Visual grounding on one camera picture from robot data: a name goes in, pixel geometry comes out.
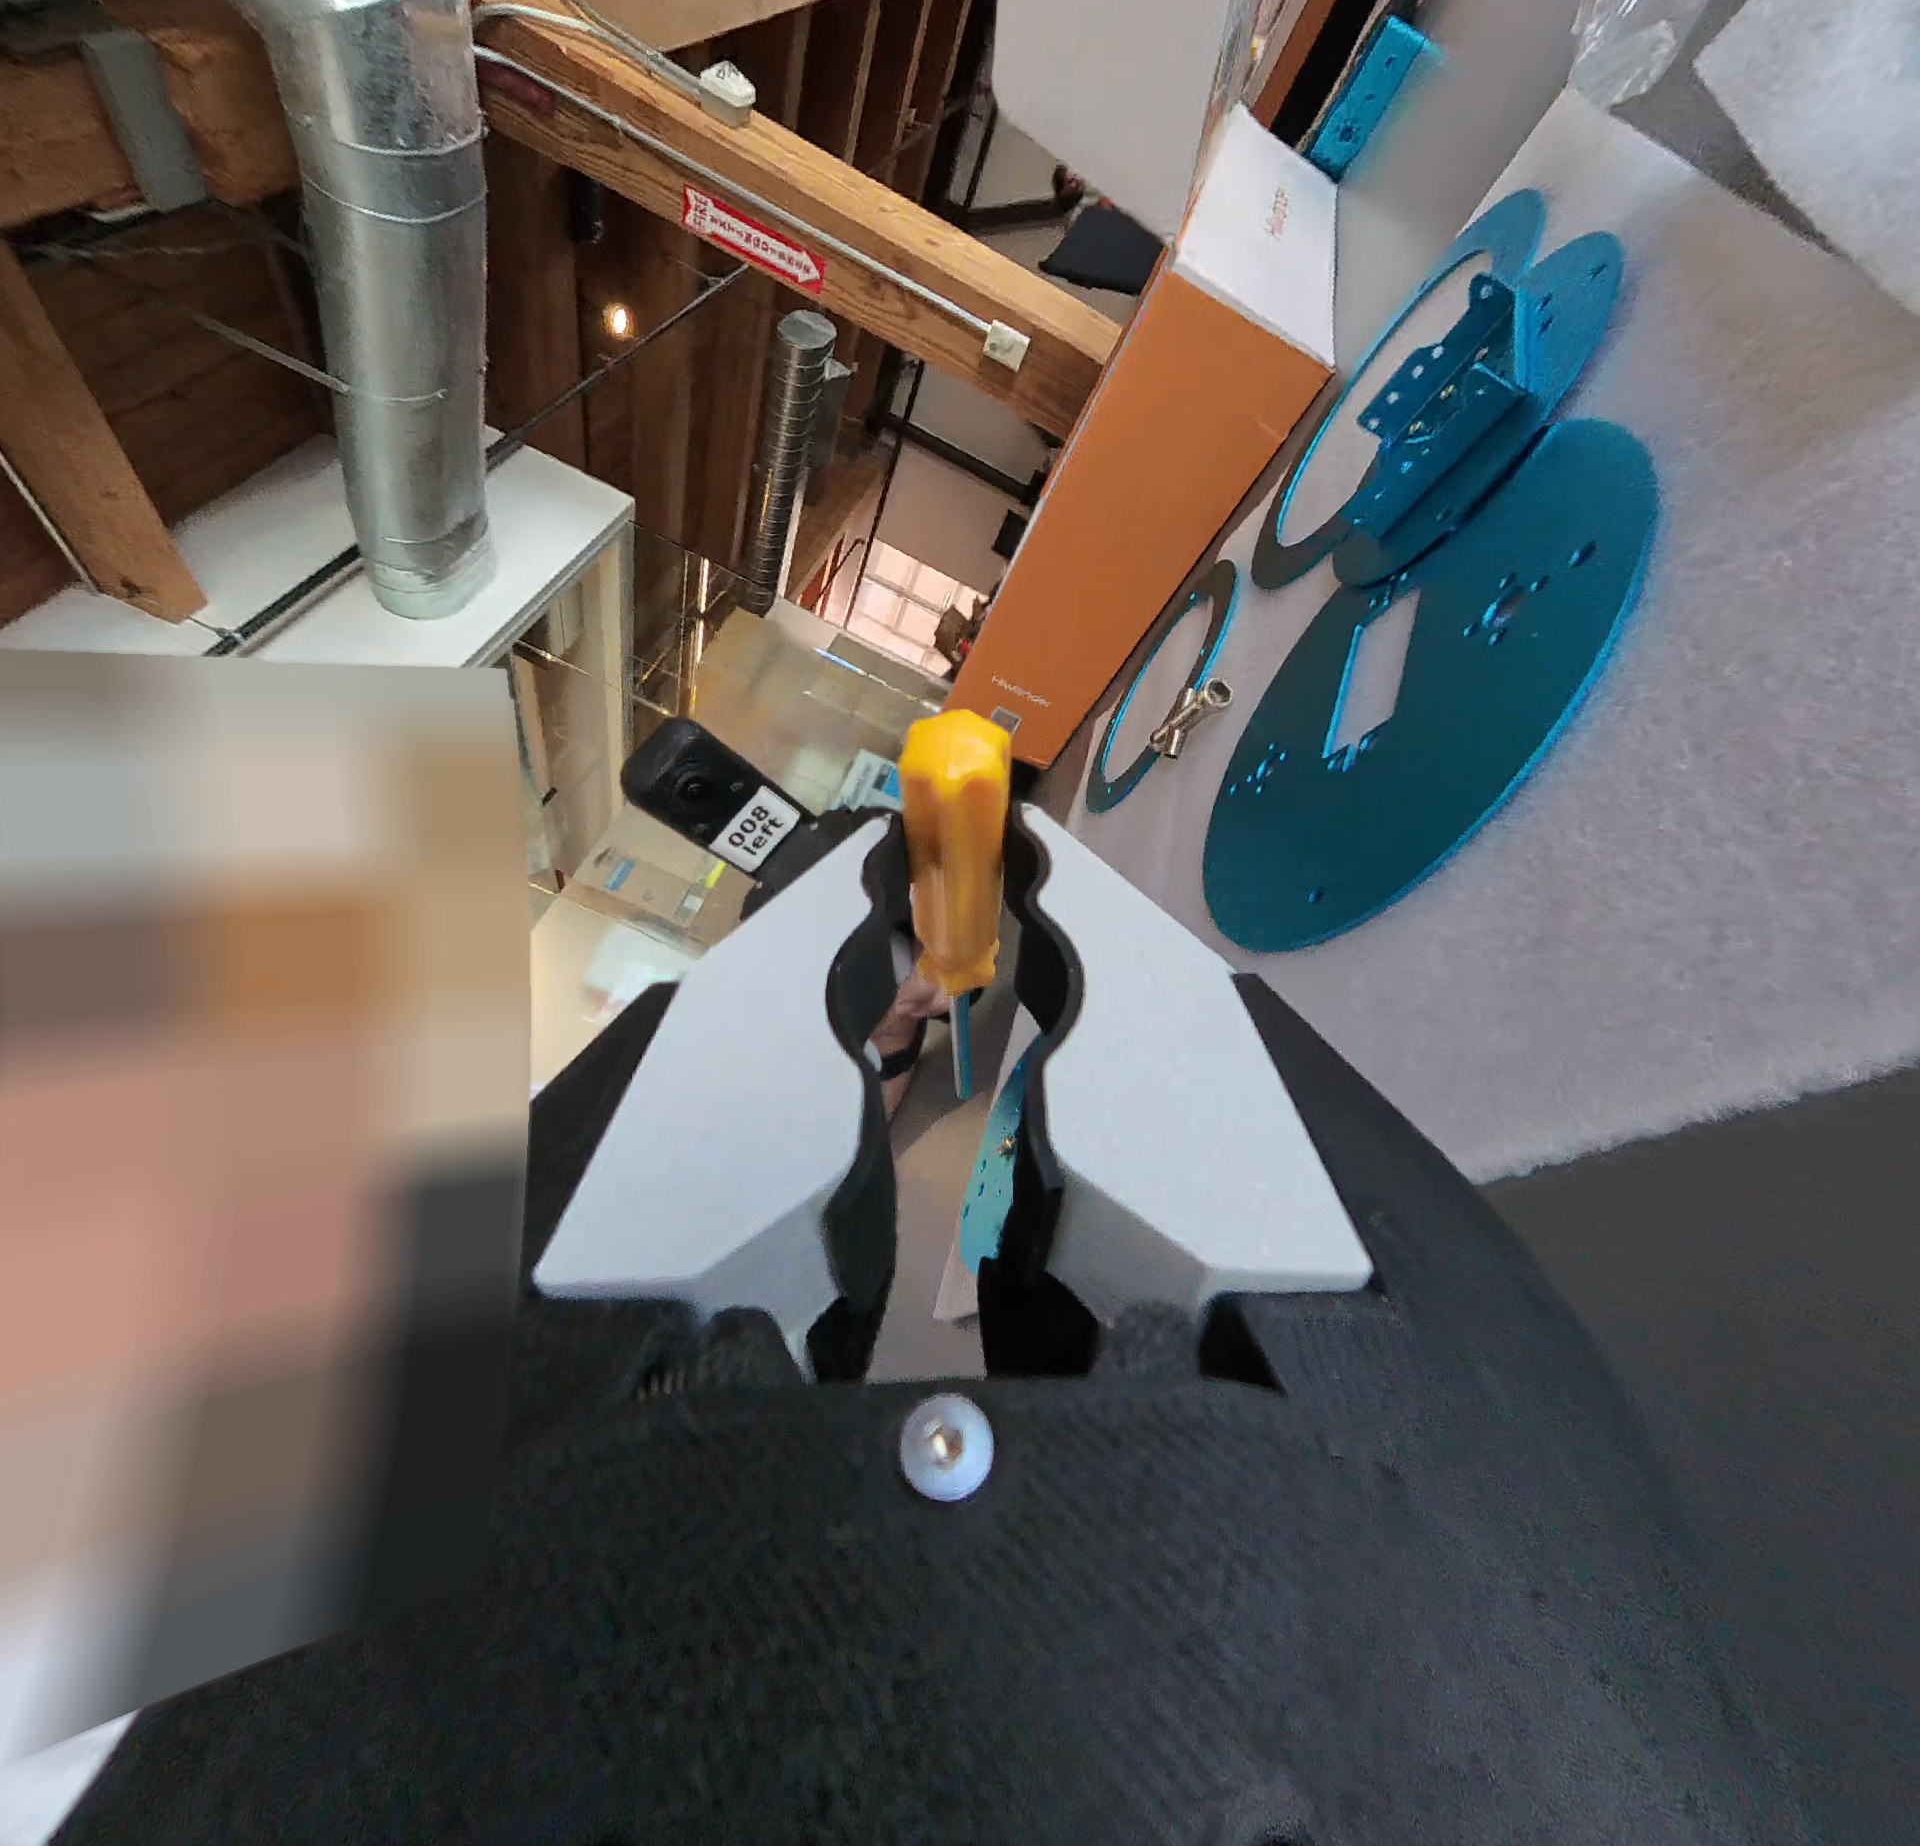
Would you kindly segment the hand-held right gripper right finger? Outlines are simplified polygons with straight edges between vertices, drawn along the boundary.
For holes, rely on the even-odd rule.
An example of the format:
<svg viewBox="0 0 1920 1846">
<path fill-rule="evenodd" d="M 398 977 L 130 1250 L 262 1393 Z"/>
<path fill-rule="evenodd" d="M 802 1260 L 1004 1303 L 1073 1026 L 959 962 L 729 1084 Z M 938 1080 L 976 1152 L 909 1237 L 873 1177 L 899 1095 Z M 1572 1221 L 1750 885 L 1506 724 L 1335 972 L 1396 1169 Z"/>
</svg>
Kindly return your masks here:
<svg viewBox="0 0 1920 1846">
<path fill-rule="evenodd" d="M 1252 983 L 1031 804 L 1004 834 L 1023 1059 L 1014 1203 L 978 1265 L 993 1379 L 1065 1379 L 1138 1312 L 1373 1281 Z"/>
</svg>

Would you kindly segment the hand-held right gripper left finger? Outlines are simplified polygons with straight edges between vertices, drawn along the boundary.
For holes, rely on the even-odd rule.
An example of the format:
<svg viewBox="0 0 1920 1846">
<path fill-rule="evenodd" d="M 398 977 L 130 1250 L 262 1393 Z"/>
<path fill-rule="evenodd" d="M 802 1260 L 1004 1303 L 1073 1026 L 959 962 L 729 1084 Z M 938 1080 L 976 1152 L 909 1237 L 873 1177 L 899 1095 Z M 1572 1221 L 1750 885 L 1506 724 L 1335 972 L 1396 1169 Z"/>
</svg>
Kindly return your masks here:
<svg viewBox="0 0 1920 1846">
<path fill-rule="evenodd" d="M 867 1377 L 898 1267 L 869 1042 L 902 922 L 899 816 L 866 811 L 663 993 L 533 1292 L 751 1308 L 803 1377 Z"/>
</svg>

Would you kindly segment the small blue round plate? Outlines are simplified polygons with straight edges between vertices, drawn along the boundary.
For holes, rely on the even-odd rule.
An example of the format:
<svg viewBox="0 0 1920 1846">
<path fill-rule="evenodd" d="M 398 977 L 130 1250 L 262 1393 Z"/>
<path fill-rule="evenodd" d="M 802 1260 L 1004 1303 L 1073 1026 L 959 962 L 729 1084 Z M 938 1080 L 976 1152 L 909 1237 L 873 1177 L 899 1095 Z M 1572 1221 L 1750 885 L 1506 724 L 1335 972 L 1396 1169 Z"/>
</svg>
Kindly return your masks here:
<svg viewBox="0 0 1920 1846">
<path fill-rule="evenodd" d="M 1006 999 L 1004 1042 L 988 1048 L 988 1039 L 978 1032 L 981 1023 L 972 1032 L 975 1097 L 986 1099 L 988 1108 L 981 1116 L 978 1147 L 932 1308 L 944 1325 L 976 1318 L 978 1265 L 996 1257 L 1014 1203 L 1023 1059 L 1039 1037 L 1039 1023 L 1016 994 L 1006 994 Z"/>
</svg>

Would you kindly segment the yellow handle screwdriver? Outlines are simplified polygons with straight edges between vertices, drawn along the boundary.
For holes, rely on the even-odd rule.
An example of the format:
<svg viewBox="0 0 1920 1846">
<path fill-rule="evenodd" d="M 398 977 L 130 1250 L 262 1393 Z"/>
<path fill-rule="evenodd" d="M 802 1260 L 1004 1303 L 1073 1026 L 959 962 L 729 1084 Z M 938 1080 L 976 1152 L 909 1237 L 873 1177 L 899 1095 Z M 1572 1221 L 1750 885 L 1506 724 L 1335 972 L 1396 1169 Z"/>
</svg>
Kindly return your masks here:
<svg viewBox="0 0 1920 1846">
<path fill-rule="evenodd" d="M 951 1000 L 993 977 L 1008 791 L 1012 737 L 990 719 L 944 710 L 907 730 L 899 815 L 918 966 Z"/>
</svg>

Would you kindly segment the metal cross wrench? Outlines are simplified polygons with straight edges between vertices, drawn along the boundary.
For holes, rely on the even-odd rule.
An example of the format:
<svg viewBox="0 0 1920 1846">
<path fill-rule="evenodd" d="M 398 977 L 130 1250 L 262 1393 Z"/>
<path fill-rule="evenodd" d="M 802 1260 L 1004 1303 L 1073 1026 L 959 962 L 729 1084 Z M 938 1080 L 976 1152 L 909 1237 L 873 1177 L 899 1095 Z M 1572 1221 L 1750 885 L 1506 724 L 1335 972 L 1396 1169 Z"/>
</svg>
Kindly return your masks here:
<svg viewBox="0 0 1920 1846">
<path fill-rule="evenodd" d="M 1219 677 L 1188 681 L 1148 735 L 1148 747 L 1162 758 L 1178 758 L 1198 726 L 1231 705 L 1231 686 Z"/>
</svg>

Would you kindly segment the large blue plate rectangular hole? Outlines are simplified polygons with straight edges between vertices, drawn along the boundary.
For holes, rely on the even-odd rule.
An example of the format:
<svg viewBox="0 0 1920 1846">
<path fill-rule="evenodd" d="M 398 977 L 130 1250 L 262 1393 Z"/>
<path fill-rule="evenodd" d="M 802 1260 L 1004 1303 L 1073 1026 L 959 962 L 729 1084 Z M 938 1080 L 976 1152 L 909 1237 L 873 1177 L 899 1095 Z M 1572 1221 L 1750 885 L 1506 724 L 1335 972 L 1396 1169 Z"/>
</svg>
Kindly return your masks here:
<svg viewBox="0 0 1920 1846">
<path fill-rule="evenodd" d="M 1658 508 L 1639 438 L 1557 421 L 1403 585 L 1332 591 L 1252 707 L 1213 804 L 1202 888 L 1221 937 L 1249 952 L 1328 940 L 1471 841 L 1594 689 Z"/>
</svg>

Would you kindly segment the orange cardboard box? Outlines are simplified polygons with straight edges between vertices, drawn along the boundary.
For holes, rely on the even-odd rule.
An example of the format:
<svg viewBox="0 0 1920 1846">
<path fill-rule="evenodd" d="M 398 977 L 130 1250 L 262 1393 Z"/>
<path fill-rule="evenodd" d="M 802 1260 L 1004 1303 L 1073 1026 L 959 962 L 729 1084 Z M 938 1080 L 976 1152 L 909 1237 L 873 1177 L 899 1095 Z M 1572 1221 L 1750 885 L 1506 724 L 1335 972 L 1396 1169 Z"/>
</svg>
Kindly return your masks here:
<svg viewBox="0 0 1920 1846">
<path fill-rule="evenodd" d="M 1335 181 L 1236 106 L 947 705 L 1051 765 L 1332 369 Z"/>
</svg>

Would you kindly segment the red white sign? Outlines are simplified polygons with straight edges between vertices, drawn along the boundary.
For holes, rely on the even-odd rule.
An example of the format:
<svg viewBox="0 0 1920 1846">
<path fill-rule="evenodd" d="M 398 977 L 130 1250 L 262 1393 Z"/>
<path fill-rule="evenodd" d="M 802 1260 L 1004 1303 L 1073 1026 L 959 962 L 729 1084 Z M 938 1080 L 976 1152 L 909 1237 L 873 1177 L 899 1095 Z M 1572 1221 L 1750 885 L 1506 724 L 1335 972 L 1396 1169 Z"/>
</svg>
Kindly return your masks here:
<svg viewBox="0 0 1920 1846">
<path fill-rule="evenodd" d="M 824 290 L 824 267 L 812 249 L 694 181 L 681 189 L 681 228 L 795 292 Z"/>
</svg>

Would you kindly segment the wooden ceiling beam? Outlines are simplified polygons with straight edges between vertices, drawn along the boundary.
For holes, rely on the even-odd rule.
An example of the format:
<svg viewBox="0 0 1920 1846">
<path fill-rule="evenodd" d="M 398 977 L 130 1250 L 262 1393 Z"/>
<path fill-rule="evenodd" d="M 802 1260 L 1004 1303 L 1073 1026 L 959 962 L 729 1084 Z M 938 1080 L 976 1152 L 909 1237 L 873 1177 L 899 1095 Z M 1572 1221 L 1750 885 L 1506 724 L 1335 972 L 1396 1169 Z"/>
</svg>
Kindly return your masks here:
<svg viewBox="0 0 1920 1846">
<path fill-rule="evenodd" d="M 474 55 L 492 126 L 681 228 L 694 181 L 812 249 L 824 309 L 1065 438 L 1120 327 L 932 210 L 775 120 L 730 129 L 558 0 L 480 0 Z M 988 322 L 1031 337 L 1018 372 L 984 360 Z"/>
</svg>

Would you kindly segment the white foam mat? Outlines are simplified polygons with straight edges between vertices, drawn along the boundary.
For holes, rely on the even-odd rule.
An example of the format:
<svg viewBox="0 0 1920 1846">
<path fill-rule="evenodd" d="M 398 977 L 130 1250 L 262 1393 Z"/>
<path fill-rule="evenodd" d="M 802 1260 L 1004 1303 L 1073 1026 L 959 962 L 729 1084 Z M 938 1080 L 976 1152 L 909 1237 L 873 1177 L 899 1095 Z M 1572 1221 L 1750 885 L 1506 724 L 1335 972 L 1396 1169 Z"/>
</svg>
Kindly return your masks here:
<svg viewBox="0 0 1920 1846">
<path fill-rule="evenodd" d="M 1626 293 L 1577 416 L 1661 520 L 1564 737 L 1348 937 L 1223 940 L 1200 851 L 1234 728 L 1066 825 L 1257 969 L 1474 1182 L 1916 1066 L 1916 319 L 1564 89 L 1488 187 L 1611 229 Z"/>
</svg>

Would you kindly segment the white foam block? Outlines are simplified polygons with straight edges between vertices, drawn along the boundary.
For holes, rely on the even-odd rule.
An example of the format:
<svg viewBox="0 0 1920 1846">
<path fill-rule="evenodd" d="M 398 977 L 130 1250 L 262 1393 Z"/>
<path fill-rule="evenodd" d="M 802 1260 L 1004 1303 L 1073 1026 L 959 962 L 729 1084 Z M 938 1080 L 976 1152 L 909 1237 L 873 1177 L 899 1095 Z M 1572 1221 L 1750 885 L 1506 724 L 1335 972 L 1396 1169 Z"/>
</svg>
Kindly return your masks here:
<svg viewBox="0 0 1920 1846">
<path fill-rule="evenodd" d="M 1916 309 L 1918 0 L 1746 0 L 1693 68 L 1780 195 Z"/>
</svg>

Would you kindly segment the small silver air duct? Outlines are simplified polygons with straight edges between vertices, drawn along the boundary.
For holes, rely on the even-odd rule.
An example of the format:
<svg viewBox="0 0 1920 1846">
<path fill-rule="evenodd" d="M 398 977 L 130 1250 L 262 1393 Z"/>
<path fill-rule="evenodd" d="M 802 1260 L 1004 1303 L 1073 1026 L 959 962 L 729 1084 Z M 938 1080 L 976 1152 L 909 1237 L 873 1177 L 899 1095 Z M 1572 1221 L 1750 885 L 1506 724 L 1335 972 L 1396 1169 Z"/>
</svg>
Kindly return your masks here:
<svg viewBox="0 0 1920 1846">
<path fill-rule="evenodd" d="M 837 327 L 808 309 L 773 332 L 751 468 L 747 535 L 736 565 L 739 606 L 773 610 L 790 570 L 805 481 L 828 466 L 853 371 L 837 355 Z"/>
</svg>

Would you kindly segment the large silver air duct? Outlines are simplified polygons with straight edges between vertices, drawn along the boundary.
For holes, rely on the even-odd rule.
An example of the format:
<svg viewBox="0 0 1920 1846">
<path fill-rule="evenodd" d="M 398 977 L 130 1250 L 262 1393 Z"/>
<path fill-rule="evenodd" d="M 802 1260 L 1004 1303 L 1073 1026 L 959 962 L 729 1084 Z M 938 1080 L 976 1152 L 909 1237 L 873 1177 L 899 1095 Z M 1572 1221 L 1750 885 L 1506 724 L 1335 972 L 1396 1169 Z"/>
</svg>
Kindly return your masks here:
<svg viewBox="0 0 1920 1846">
<path fill-rule="evenodd" d="M 300 162 L 353 535 L 441 585 L 484 523 L 487 169 L 469 0 L 225 0 Z"/>
</svg>

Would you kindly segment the blue disc with bracket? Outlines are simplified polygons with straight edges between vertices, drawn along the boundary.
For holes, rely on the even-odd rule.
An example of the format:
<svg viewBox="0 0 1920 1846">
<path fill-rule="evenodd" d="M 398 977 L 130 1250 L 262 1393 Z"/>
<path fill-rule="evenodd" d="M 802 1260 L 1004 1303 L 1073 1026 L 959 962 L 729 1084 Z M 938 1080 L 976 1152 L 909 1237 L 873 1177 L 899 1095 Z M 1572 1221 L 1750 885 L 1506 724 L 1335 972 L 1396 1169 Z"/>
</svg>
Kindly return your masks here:
<svg viewBox="0 0 1920 1846">
<path fill-rule="evenodd" d="M 1379 585 L 1456 534 L 1553 417 L 1620 297 L 1623 250 L 1589 231 L 1515 279 L 1479 271 L 1444 337 L 1359 416 L 1378 456 L 1342 508 L 1342 585 Z"/>
</svg>

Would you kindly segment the blue metal bracket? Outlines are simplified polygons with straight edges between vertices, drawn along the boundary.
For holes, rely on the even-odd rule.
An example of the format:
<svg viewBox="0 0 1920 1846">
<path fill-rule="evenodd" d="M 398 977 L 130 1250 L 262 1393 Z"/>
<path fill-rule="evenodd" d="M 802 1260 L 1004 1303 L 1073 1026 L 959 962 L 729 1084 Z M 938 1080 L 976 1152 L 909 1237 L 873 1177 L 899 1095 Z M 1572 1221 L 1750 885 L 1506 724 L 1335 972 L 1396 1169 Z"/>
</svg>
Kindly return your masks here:
<svg viewBox="0 0 1920 1846">
<path fill-rule="evenodd" d="M 1409 20 L 1379 17 L 1305 135 L 1309 165 L 1332 181 L 1343 179 L 1414 89 L 1444 68 L 1444 52 Z"/>
</svg>

